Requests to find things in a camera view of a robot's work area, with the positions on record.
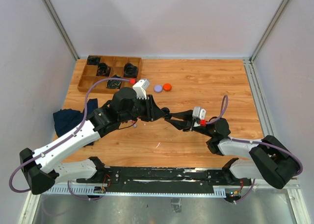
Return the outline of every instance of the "white wall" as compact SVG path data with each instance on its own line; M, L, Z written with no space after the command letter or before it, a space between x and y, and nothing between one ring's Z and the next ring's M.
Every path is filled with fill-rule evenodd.
M281 0L51 0L79 56L249 56Z
M276 133L304 164L299 181L314 221L314 0L292 0L256 60Z
M74 59L41 0L0 0L0 196L1 223L14 224L26 194L8 180L19 152L52 140L52 113L62 107ZM14 179L26 189L21 172Z

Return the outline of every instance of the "wooden table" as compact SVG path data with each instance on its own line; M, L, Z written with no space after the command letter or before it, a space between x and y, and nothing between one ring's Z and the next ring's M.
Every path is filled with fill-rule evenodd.
M77 89L86 60L78 60L64 108L83 110L85 93ZM142 77L151 85L156 104L180 112L202 106L206 119L218 116L222 98L229 96L224 115L231 135L260 138L262 131L254 107L242 60L143 60ZM170 83L170 92L154 93L156 84ZM99 107L112 99L110 94L90 94L98 98ZM164 120L138 121L137 128L114 131L93 146L79 149L65 162L99 157L108 166L221 167L233 156L211 154L206 141L210 138L196 132L182 132Z

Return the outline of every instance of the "navy fabric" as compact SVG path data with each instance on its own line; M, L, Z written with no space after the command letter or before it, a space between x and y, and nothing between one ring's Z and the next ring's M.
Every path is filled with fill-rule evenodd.
M90 99L87 103L87 115L92 113L95 109L98 108L98 100ZM84 111L81 113L78 110L65 109L59 110L53 114L54 120L54 129L58 137L63 136L75 126L77 126L80 122L82 122L84 117Z

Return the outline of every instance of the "orange bottle cap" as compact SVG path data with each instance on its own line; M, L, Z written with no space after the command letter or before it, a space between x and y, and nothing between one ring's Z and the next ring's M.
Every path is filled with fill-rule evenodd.
M163 89L165 91L170 91L171 90L171 84L170 83L165 83L164 86L163 86Z

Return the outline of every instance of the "red connector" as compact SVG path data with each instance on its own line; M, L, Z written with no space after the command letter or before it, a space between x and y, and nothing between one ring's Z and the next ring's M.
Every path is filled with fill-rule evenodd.
M206 126L206 120L201 120L200 125L201 126Z

